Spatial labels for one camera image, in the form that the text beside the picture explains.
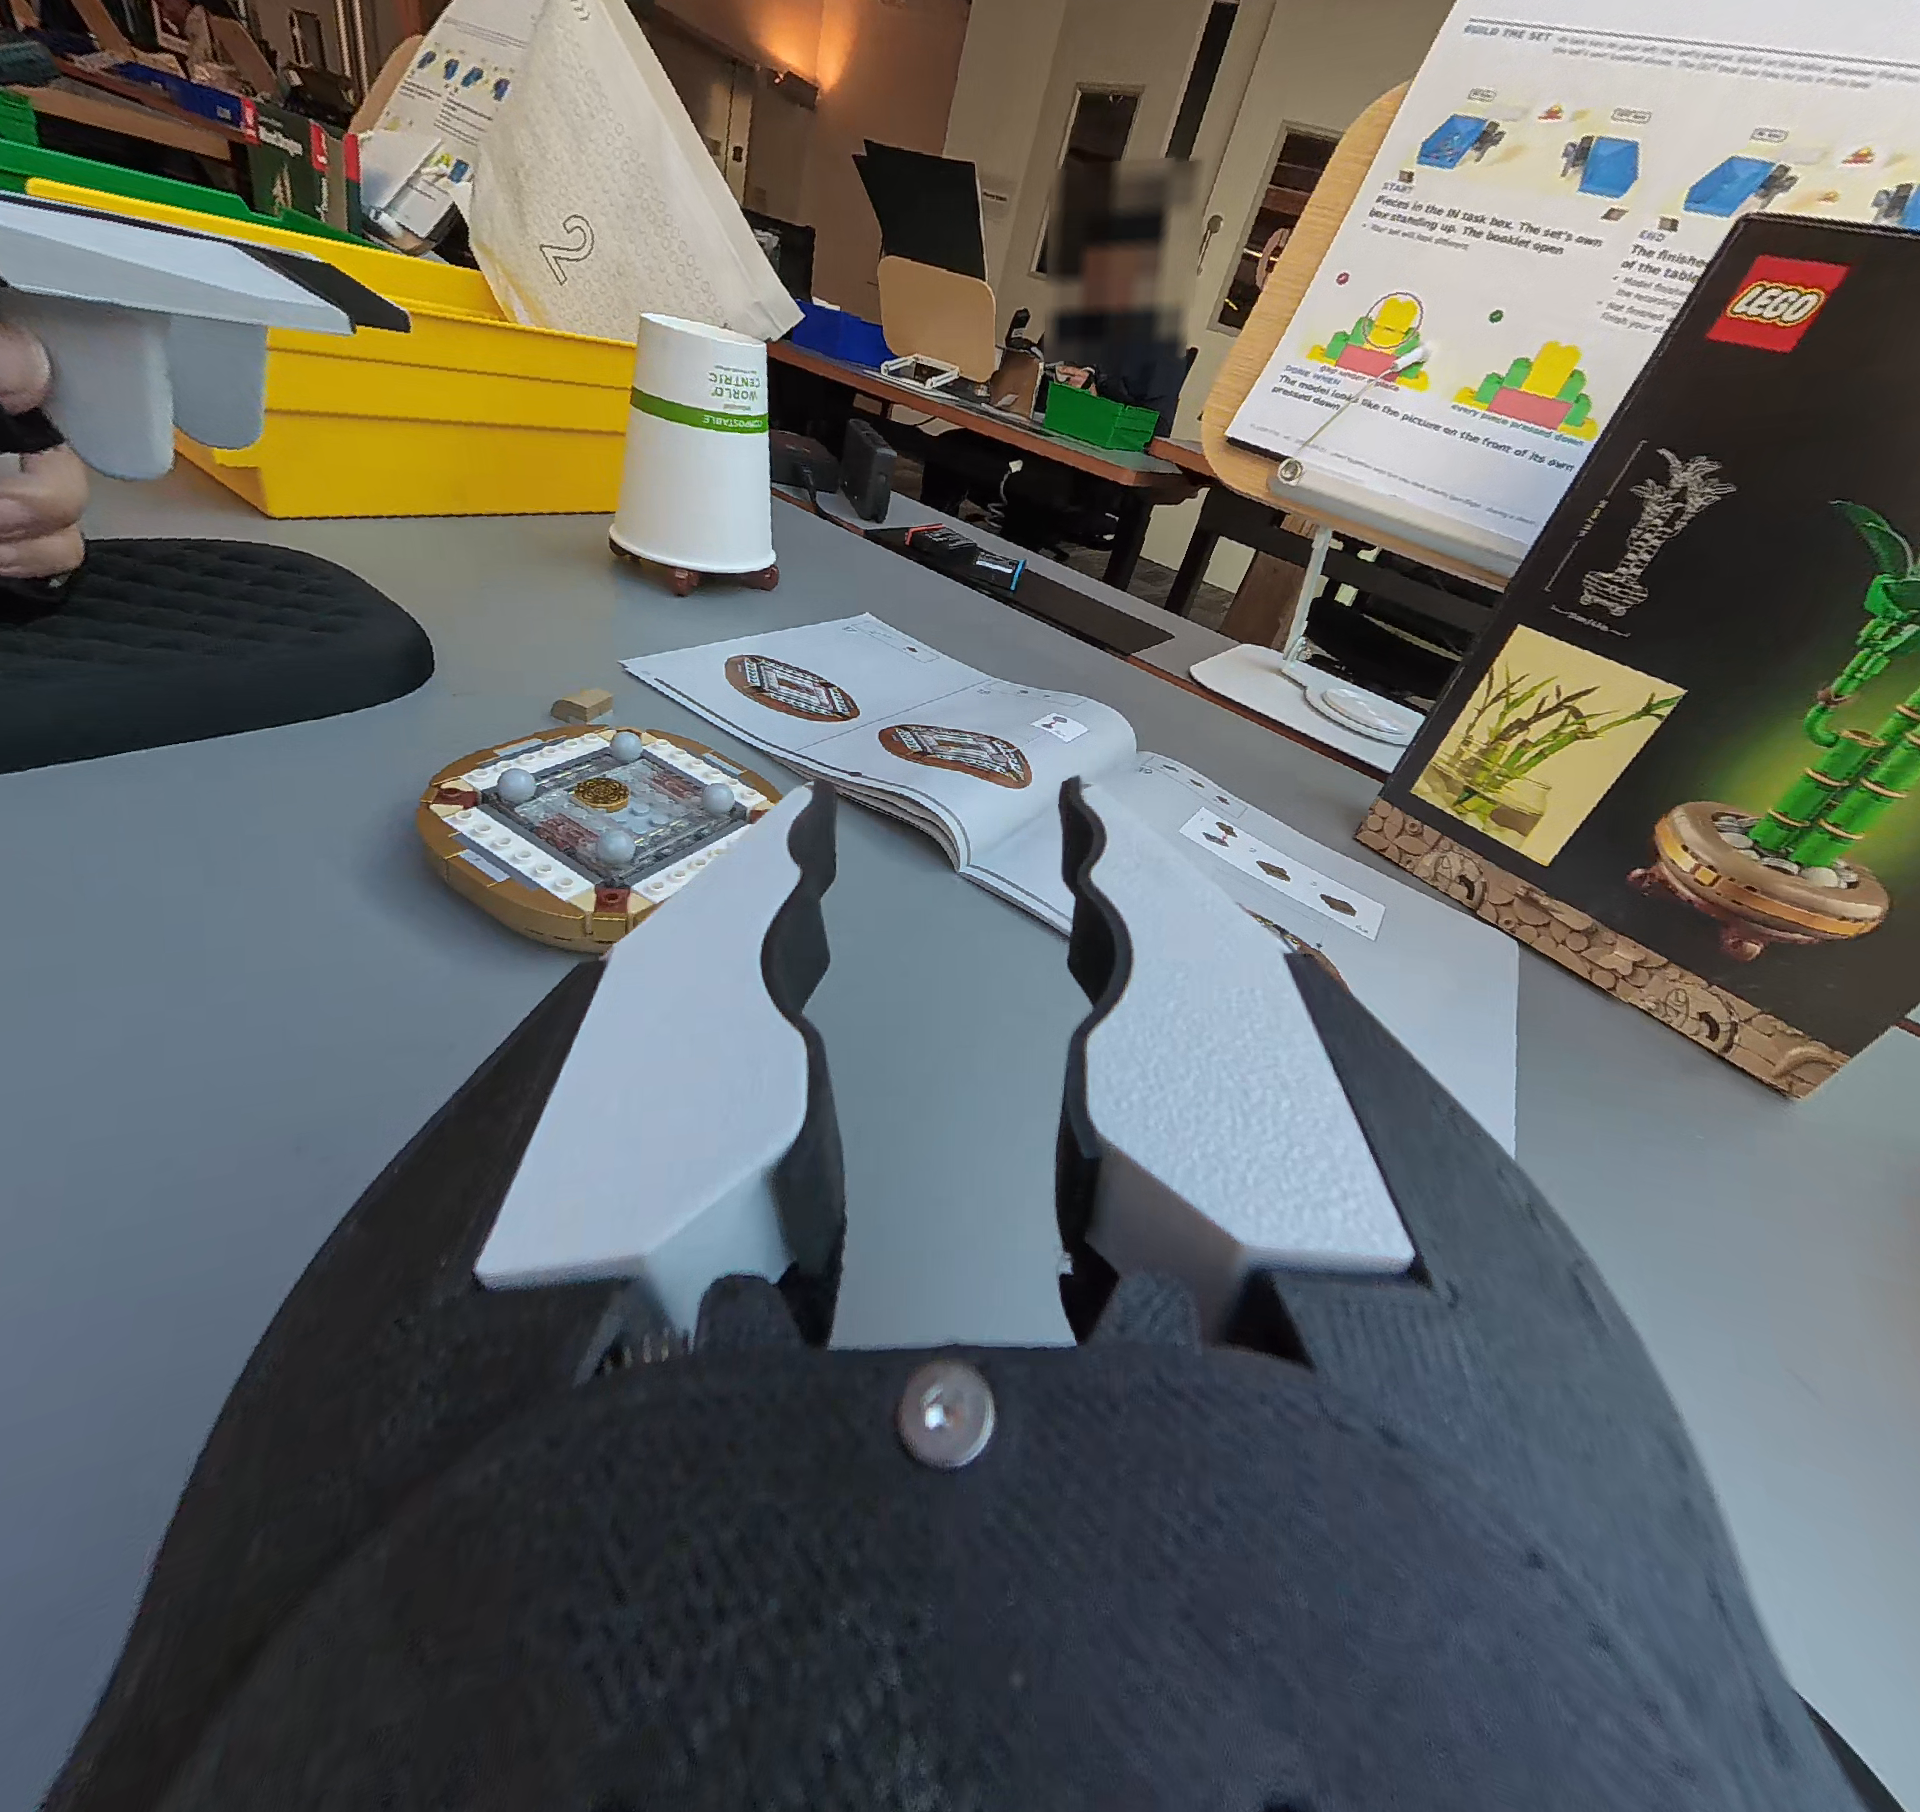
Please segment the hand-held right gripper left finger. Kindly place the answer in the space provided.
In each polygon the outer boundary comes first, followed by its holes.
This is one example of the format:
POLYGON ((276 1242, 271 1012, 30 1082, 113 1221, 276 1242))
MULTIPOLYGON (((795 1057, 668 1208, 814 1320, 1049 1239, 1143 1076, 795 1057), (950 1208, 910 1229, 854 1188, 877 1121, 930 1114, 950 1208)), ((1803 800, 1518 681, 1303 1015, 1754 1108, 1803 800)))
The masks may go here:
POLYGON ((598 966, 478 1253, 486 1292, 628 1280, 690 1335, 708 1284, 752 1274, 829 1342, 848 1208, 810 1000, 835 829, 835 792, 791 792, 598 966))

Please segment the black flat packet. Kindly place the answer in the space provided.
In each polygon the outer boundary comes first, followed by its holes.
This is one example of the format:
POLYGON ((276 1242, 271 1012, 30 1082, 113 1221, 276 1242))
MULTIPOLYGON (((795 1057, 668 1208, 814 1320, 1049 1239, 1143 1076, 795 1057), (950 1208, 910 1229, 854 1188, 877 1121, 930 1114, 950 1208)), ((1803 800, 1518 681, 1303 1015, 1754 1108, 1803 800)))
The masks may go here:
POLYGON ((926 568, 998 598, 1016 598, 1028 574, 1028 560, 990 552, 968 535, 939 523, 903 527, 903 552, 926 568))

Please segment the printed task instruction sheet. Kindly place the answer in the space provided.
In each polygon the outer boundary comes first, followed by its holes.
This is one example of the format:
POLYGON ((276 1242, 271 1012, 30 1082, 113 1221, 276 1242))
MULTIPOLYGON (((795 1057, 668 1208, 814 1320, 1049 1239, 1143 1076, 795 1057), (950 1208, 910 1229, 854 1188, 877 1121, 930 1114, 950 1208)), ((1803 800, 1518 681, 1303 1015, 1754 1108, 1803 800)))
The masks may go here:
POLYGON ((1916 230, 1916 0, 1459 0, 1225 438, 1518 557, 1754 214, 1916 230))

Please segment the printed paper sheet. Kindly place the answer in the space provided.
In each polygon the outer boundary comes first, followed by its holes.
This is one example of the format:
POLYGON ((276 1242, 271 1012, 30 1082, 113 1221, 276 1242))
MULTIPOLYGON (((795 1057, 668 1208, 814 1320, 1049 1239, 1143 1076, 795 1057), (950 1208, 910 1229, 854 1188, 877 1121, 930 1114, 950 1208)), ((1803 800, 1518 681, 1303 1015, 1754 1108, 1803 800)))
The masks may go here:
POLYGON ((363 223, 428 247, 470 188, 486 131, 509 95, 544 0, 449 0, 402 52, 385 104, 357 135, 363 223))

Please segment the white numbered paper bag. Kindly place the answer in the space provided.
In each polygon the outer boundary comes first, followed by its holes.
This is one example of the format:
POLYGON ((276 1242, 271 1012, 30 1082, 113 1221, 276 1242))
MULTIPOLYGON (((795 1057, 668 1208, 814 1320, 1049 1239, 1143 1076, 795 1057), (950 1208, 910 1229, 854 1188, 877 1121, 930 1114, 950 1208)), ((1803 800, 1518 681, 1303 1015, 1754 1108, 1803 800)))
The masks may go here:
POLYGON ((466 237, 497 304, 633 342, 647 313, 775 342, 802 311, 628 0, 543 0, 478 144, 466 237))

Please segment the yellow plastic bin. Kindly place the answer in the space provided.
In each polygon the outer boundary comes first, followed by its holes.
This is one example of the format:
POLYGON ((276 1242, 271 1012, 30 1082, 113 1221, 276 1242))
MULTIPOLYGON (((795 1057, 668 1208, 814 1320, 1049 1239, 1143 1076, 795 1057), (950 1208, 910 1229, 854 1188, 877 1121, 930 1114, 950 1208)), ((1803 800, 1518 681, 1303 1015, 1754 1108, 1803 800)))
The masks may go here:
POLYGON ((258 220, 30 177, 30 196, 157 217, 324 259, 410 313, 410 331, 271 331, 249 450, 174 434, 186 464, 271 520, 613 517, 638 349, 505 320, 486 274, 258 220))

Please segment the person's left hand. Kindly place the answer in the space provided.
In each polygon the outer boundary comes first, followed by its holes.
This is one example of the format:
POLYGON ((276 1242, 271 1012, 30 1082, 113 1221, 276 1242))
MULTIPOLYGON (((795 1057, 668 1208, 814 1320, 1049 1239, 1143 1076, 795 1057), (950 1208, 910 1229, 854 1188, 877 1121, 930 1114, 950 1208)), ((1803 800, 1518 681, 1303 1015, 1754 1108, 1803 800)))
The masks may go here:
MULTIPOLYGON (((55 364, 42 342, 4 323, 4 421, 36 414, 55 387, 55 364)), ((4 450, 4 585, 66 589, 87 562, 83 511, 90 481, 83 458, 66 443, 36 452, 4 450)))

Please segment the lego instruction booklet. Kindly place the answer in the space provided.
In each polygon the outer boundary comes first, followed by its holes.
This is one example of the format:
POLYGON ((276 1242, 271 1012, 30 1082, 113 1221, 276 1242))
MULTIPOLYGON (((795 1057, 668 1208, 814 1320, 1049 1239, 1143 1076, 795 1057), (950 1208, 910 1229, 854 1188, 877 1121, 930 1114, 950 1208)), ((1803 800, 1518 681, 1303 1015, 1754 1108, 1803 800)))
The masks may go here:
POLYGON ((1140 752, 1131 719, 941 654, 877 617, 625 657, 757 752, 939 839, 972 885, 1070 934, 1064 780, 1124 800, 1240 907, 1309 945, 1474 1121, 1518 1143, 1518 958, 1498 934, 1140 752))

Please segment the round lego base model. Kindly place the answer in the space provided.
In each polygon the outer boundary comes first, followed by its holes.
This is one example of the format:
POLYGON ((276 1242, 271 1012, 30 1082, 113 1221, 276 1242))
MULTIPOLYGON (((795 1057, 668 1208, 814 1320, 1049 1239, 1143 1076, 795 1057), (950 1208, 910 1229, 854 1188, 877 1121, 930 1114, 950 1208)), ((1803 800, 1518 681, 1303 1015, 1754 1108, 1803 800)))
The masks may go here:
POLYGON ((439 879, 509 934, 601 954, 777 800, 696 739, 572 724, 446 764, 417 833, 439 879))

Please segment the green lego box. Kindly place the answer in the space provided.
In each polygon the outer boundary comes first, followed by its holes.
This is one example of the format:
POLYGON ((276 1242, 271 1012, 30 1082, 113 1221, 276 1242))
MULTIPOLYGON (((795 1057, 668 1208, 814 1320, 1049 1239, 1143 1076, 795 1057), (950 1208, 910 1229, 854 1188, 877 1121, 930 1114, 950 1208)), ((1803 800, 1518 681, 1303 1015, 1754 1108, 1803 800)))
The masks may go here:
POLYGON ((290 106, 245 95, 243 144, 249 208, 283 223, 313 223, 322 234, 360 237, 360 151, 290 106))

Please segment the wooden board stand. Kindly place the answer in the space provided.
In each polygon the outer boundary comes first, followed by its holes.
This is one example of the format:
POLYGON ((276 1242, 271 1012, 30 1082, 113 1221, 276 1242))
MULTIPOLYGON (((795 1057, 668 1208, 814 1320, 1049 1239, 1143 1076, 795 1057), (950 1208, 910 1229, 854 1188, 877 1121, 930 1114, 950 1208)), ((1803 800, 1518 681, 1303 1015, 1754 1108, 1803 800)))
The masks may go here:
POLYGON ((1365 546, 1379 546, 1417 560, 1439 574, 1453 574, 1493 591, 1503 591, 1518 560, 1493 552, 1471 527, 1431 517, 1409 517, 1401 501, 1377 491, 1328 496, 1282 481, 1282 458, 1252 452, 1230 443, 1235 409, 1260 383, 1265 368, 1282 347, 1282 333, 1301 311, 1342 217, 1357 203, 1370 166, 1377 165, 1386 131, 1409 95, 1411 82, 1401 82, 1379 95, 1336 144, 1334 165, 1311 191, 1294 237, 1287 241, 1269 285, 1257 294, 1256 313, 1240 328, 1212 395, 1201 406, 1201 450, 1212 458, 1214 477, 1257 506, 1294 511, 1311 527, 1351 535, 1365 546))

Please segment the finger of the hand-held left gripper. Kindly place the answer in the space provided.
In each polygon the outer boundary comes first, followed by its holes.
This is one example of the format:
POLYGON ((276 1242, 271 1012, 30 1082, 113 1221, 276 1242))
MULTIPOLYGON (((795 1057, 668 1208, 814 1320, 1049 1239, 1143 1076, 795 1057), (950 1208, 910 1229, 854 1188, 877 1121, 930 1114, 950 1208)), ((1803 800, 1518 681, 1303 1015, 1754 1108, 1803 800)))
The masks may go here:
POLYGON ((410 313, 306 253, 4 196, 4 320, 55 368, 4 414, 4 452, 71 445, 97 472, 157 481, 174 438, 243 452, 268 422, 271 331, 410 331, 410 313))

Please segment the long wooden desk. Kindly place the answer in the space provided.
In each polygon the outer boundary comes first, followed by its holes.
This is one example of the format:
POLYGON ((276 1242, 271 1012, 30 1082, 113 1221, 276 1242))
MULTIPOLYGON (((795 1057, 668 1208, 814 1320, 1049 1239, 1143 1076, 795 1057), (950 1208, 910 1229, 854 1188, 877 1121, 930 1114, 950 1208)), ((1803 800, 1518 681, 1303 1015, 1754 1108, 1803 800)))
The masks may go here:
POLYGON ((1045 422, 1035 422, 1028 418, 972 406, 967 398, 954 398, 947 393, 915 387, 904 380, 892 380, 875 368, 860 368, 853 358, 835 358, 814 349, 802 349, 799 342, 777 338, 769 347, 769 364, 780 364, 795 377, 814 377, 840 395, 860 395, 877 401, 877 409, 894 422, 898 418, 910 418, 915 431, 926 431, 926 422, 950 431, 968 431, 985 443, 996 443, 998 452, 1010 452, 1022 470, 1049 468, 1057 472, 1078 472, 1085 485, 1098 485, 1112 491, 1112 530, 1116 539, 1098 546, 1092 539, 1078 539, 1070 530, 1049 535, 1035 546, 1035 552, 1049 557, 1070 557, 1073 548, 1092 548, 1106 557, 1101 580, 1126 591, 1138 578, 1149 523, 1150 511, 1163 506, 1184 506, 1193 501, 1212 481, 1212 464, 1199 450, 1154 438, 1143 452, 1126 450, 1098 450, 1064 434, 1049 431, 1045 422))

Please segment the small green bin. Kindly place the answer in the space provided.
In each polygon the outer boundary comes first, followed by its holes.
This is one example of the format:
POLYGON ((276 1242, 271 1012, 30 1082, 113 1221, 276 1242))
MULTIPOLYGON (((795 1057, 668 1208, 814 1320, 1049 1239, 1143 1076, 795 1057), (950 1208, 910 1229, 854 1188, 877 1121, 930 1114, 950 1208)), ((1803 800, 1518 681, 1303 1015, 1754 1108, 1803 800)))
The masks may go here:
POLYGON ((1163 434, 1154 406, 1106 398, 1064 380, 1045 383, 1040 426, 1094 452, 1149 452, 1163 434))

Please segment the green plastic bin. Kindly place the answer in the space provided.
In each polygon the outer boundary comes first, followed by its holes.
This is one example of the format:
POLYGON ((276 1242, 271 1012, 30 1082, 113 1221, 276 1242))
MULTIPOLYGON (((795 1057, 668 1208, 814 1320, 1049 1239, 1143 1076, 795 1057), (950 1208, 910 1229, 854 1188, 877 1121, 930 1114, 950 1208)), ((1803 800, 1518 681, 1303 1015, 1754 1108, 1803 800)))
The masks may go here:
POLYGON ((141 208, 173 208, 265 223, 301 237, 370 247, 370 237, 327 229, 322 217, 301 214, 291 208, 261 214, 245 208, 245 201, 237 191, 218 191, 167 173, 111 166, 66 151, 48 151, 41 147, 36 109, 27 104, 27 95, 4 91, 4 191, 27 196, 30 183, 107 191, 141 208))

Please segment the black lego set box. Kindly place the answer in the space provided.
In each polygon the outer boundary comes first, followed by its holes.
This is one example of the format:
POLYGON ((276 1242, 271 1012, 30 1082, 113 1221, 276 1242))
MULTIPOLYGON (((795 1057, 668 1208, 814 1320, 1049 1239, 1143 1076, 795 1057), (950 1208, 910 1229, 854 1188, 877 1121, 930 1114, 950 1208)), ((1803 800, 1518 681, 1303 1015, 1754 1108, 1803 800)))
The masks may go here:
POLYGON ((1742 217, 1357 839, 1773 1092, 1916 1012, 1916 230, 1742 217))

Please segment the white paper cup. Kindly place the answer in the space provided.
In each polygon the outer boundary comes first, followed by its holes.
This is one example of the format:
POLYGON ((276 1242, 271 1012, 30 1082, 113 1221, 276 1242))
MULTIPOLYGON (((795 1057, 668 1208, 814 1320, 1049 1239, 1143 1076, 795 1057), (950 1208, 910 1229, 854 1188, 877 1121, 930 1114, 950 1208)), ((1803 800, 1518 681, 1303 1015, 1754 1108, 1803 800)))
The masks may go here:
POLYGON ((761 338, 643 313, 610 546, 622 560, 718 574, 777 562, 761 338))

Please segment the black panel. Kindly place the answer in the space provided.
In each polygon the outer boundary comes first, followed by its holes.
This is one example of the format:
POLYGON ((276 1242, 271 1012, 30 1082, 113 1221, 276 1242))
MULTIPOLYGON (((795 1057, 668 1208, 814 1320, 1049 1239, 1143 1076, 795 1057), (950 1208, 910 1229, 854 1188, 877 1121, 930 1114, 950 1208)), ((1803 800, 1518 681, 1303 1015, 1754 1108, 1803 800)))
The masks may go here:
POLYGON ((985 217, 972 160, 865 138, 853 157, 880 229, 880 253, 985 282, 985 217))

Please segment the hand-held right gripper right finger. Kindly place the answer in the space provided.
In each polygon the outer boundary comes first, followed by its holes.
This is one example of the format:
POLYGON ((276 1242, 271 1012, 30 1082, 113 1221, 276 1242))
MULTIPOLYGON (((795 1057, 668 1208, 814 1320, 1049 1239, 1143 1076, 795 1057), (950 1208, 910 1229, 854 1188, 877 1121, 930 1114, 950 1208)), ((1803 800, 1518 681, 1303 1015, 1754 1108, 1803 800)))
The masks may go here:
POLYGON ((1404 1280, 1417 1253, 1309 1006, 1325 966, 1243 913, 1124 800, 1063 783, 1070 1036, 1056 1215, 1063 1303, 1092 1333, 1133 1279, 1203 1333, 1265 1274, 1404 1280))

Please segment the black mesh wrist rest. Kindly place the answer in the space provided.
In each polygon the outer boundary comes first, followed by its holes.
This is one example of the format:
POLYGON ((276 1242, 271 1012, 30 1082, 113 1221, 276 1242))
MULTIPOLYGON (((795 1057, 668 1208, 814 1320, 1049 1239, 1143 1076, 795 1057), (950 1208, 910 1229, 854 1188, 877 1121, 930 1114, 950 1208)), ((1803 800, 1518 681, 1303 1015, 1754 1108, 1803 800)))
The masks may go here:
POLYGON ((99 539, 58 585, 4 585, 4 774, 348 716, 433 674, 428 631, 344 562, 99 539))

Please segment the white stand base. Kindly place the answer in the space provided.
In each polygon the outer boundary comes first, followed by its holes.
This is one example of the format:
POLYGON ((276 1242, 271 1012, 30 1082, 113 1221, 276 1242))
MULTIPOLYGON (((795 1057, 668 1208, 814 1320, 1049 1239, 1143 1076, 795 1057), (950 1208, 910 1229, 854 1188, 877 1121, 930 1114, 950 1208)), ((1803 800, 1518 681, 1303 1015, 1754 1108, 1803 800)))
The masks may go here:
POLYGON ((1427 711, 1361 692, 1309 662, 1309 604, 1321 585, 1334 530, 1316 527, 1303 591, 1278 649, 1235 643, 1189 665, 1189 681, 1240 711, 1276 724, 1287 736, 1365 774, 1386 776, 1427 724, 1427 711))

